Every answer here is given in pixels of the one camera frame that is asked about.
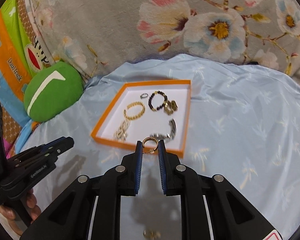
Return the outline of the person's left hand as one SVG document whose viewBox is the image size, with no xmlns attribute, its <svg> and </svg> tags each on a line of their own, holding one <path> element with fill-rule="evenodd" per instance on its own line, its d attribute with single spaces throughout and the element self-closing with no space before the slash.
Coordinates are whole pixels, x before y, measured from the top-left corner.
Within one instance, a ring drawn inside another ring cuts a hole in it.
<svg viewBox="0 0 300 240">
<path fill-rule="evenodd" d="M 25 196 L 25 203 L 27 206 L 27 210 L 30 212 L 30 217 L 32 221 L 36 220 L 42 212 L 40 207 L 37 205 L 37 198 L 34 195 L 33 189 L 30 189 L 27 192 Z M 1 205 L 0 214 L 10 221 L 14 221 L 16 219 L 16 214 L 10 207 L 5 207 Z"/>
</svg>

